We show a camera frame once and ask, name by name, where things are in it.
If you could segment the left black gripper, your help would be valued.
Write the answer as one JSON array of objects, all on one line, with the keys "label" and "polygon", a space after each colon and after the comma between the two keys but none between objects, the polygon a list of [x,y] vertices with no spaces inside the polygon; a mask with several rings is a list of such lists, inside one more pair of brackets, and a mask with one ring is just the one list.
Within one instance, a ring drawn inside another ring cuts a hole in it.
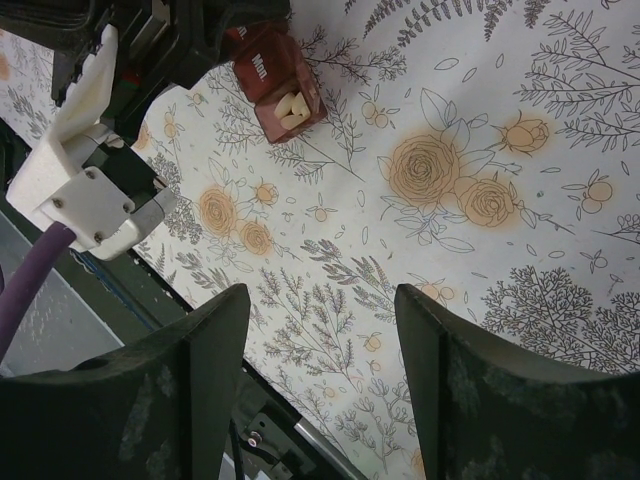
[{"label": "left black gripper", "polygon": [[114,83],[100,117],[134,140],[166,89],[190,89],[230,60],[226,30],[280,21],[290,11],[287,1],[4,1],[1,27],[53,50],[51,98],[58,107],[84,61],[97,53],[103,31],[114,27]]}]

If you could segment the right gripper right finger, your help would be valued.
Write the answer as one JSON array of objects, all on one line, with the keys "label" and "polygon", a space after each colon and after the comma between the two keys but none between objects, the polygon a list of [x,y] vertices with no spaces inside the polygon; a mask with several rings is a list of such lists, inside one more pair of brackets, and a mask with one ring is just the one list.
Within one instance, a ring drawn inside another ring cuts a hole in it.
[{"label": "right gripper right finger", "polygon": [[394,299],[430,479],[635,479],[639,377],[552,360],[410,284]]}]

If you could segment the red pill organizer box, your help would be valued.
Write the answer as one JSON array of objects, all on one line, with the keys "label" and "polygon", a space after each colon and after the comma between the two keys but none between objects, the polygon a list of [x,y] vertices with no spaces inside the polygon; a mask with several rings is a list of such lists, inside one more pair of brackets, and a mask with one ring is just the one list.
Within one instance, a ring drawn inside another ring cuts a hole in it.
[{"label": "red pill organizer box", "polygon": [[269,143],[285,143],[326,118],[318,81],[285,22],[229,28],[223,46]]}]

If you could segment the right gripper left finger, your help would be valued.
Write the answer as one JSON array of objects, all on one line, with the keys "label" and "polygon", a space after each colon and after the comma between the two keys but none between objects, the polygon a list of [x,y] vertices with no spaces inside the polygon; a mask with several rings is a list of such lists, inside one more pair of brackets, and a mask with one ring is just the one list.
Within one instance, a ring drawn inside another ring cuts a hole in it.
[{"label": "right gripper left finger", "polygon": [[5,479],[215,479],[248,332],[236,284],[69,371],[1,382]]}]

